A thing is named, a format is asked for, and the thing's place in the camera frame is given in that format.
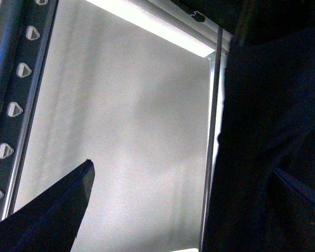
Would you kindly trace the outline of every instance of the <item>dark fabric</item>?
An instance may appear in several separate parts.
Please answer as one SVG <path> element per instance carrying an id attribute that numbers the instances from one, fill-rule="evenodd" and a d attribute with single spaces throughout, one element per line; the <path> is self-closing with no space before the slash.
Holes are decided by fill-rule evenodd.
<path id="1" fill-rule="evenodd" d="M 276 168 L 273 173 L 283 182 L 286 187 L 296 193 L 306 203 L 315 209 L 315 190 L 306 186 L 293 176 L 284 172 L 282 169 Z"/>
<path id="2" fill-rule="evenodd" d="M 95 176 L 87 160 L 0 222 L 0 252 L 71 251 Z"/>
<path id="3" fill-rule="evenodd" d="M 315 190 L 315 28 L 232 44 L 209 216 L 208 251 L 315 251 L 315 209 L 279 167 Z"/>

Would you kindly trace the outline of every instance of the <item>metal frame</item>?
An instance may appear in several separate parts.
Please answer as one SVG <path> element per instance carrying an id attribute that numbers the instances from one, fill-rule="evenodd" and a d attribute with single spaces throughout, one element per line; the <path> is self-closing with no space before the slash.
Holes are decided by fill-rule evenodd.
<path id="1" fill-rule="evenodd" d="M 58 0 L 0 6 L 0 221 L 14 210 Z"/>
<path id="2" fill-rule="evenodd" d="M 202 211 L 202 223 L 201 223 L 201 235 L 199 243 L 199 252 L 202 252 L 203 241 L 205 235 L 206 221 L 209 213 L 211 188 L 214 177 L 214 143 L 215 143 L 215 128 L 217 118 L 217 102 L 218 102 L 218 88 L 221 71 L 221 60 L 222 60 L 222 40 L 223 40 L 223 28 L 218 28 L 218 39 L 217 39 L 217 50 L 215 52 L 215 61 L 210 59 L 210 69 L 214 68 L 214 83 L 213 83 L 213 94 L 211 103 L 211 113 L 209 122 L 209 136 L 207 146 L 207 158 L 206 158 L 206 174 L 204 184 L 204 199 L 203 199 L 203 211 Z"/>

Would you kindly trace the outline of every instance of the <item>navy fabric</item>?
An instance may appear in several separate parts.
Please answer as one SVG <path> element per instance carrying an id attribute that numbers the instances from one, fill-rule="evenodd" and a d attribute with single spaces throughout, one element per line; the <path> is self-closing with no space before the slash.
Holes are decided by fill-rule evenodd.
<path id="1" fill-rule="evenodd" d="M 203 252 L 315 251 L 315 209 L 273 174 L 315 190 L 315 28 L 232 44 Z"/>
<path id="2" fill-rule="evenodd" d="M 274 169 L 274 174 L 278 176 L 289 189 L 309 203 L 311 207 L 315 208 L 315 190 L 301 183 L 299 180 L 279 168 Z"/>
<path id="3" fill-rule="evenodd" d="M 95 176 L 87 160 L 0 222 L 0 252 L 71 251 Z"/>

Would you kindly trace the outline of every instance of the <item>vertical metal pole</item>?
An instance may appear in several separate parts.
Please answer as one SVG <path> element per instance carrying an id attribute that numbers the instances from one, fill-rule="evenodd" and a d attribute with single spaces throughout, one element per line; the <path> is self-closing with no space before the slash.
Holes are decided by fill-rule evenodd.
<path id="1" fill-rule="evenodd" d="M 14 37 L 8 49 L 0 47 L 0 89 L 5 87 L 0 96 L 0 221 L 14 210 L 58 1 L 4 0 L 0 8 L 0 43 Z"/>
<path id="2" fill-rule="evenodd" d="M 213 83 L 213 94 L 212 94 L 212 104 L 211 104 L 211 114 L 209 122 L 209 137 L 208 137 L 208 147 L 207 147 L 207 158 L 206 158 L 206 174 L 205 174 L 205 185 L 204 185 L 204 199 L 203 199 L 203 214 L 201 223 L 201 236 L 199 243 L 199 252 L 202 252 L 203 241 L 205 235 L 206 221 L 208 218 L 210 196 L 212 181 L 214 175 L 214 164 L 213 164 L 213 154 L 214 154 L 214 143 L 215 143 L 215 127 L 216 127 L 216 116 L 217 116 L 217 100 L 218 100 L 218 88 L 219 88 L 219 78 L 221 71 L 221 58 L 222 58 L 222 38 L 223 29 L 218 28 L 218 39 L 217 39 L 217 50 L 215 62 L 210 60 L 211 68 L 214 67 L 214 83 Z"/>

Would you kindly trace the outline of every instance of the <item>light fixture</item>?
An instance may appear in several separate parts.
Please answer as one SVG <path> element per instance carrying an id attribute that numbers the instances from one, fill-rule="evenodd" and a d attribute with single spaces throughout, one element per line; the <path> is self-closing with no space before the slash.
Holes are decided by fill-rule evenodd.
<path id="1" fill-rule="evenodd" d="M 171 22 L 141 7 L 139 0 L 86 0 L 194 54 L 206 57 L 215 51 L 212 46 L 191 36 Z"/>

